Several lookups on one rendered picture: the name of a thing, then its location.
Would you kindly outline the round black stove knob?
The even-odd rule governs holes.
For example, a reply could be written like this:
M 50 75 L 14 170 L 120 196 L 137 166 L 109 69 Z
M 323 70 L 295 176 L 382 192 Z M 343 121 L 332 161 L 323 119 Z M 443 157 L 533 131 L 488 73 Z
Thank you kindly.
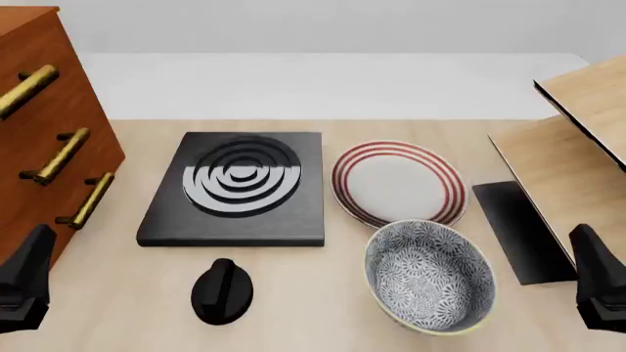
M 193 286 L 191 304 L 196 316 L 213 326 L 229 325 L 246 313 L 253 299 L 249 274 L 233 260 L 218 258 Z

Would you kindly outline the patterned blue-white bowl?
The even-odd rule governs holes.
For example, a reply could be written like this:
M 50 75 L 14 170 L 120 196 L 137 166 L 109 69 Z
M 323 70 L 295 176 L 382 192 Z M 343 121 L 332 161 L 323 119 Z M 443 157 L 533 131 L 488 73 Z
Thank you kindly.
M 496 301 L 496 278 L 480 248 L 427 220 L 379 228 L 367 242 L 364 272 L 381 310 L 419 333 L 469 333 L 483 325 Z

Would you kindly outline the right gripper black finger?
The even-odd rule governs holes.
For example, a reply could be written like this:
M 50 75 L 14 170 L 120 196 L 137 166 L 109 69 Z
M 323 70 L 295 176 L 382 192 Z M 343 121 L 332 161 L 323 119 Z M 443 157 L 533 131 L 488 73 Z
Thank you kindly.
M 577 299 L 626 299 L 626 265 L 587 224 L 569 234 L 578 275 Z

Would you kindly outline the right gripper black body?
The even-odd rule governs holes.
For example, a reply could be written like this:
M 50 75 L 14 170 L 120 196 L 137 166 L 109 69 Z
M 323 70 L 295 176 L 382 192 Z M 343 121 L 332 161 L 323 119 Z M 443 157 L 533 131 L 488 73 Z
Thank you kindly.
M 597 297 L 578 294 L 576 303 L 589 330 L 626 330 L 626 292 Z

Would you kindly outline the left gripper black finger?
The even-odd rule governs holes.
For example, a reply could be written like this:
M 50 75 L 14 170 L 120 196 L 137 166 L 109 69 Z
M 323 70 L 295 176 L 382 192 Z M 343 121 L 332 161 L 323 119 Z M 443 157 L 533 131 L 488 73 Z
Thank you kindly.
M 49 299 L 49 266 L 56 233 L 36 225 L 22 245 L 0 265 L 0 299 Z

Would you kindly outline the flat black stove plate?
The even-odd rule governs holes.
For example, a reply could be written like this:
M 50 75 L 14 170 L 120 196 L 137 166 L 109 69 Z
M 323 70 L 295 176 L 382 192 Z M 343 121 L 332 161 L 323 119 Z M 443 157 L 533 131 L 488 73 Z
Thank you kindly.
M 138 228 L 141 246 L 321 246 L 322 134 L 188 132 Z

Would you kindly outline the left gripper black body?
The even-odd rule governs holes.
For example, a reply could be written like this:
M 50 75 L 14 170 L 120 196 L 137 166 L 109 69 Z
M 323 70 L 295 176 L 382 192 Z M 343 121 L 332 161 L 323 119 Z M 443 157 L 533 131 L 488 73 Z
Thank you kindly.
M 0 333 L 38 330 L 49 310 L 48 293 L 33 297 L 18 292 L 0 295 Z

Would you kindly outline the wooden cabinet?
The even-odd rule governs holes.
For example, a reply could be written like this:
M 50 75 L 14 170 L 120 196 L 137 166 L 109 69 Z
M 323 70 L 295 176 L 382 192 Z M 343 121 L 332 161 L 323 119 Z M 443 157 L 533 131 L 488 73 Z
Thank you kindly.
M 56 233 L 61 254 L 76 232 L 57 225 L 72 216 L 91 193 L 84 184 L 115 173 L 124 152 L 74 51 L 55 7 L 0 6 L 0 96 L 20 83 L 18 73 L 52 65 L 59 77 L 6 120 L 0 120 L 0 263 L 39 224 Z M 19 178 L 38 170 L 63 142 L 57 134 L 86 127 L 89 139 L 55 180 L 40 186 Z

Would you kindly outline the white plate with red rings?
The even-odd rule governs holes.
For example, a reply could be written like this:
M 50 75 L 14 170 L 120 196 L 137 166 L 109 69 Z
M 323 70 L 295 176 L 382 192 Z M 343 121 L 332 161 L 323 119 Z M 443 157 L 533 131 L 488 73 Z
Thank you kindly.
M 451 226 L 469 206 L 466 178 L 429 149 L 394 140 L 353 146 L 336 160 L 330 185 L 337 203 L 372 228 L 424 219 Z

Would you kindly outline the pale wooden rack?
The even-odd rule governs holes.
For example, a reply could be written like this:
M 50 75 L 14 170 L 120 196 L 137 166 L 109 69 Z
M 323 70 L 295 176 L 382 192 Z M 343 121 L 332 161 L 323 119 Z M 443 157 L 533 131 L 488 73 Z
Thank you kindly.
M 534 87 L 557 115 L 491 134 L 513 179 L 473 188 L 524 286 L 575 280 L 581 224 L 626 263 L 626 55 Z

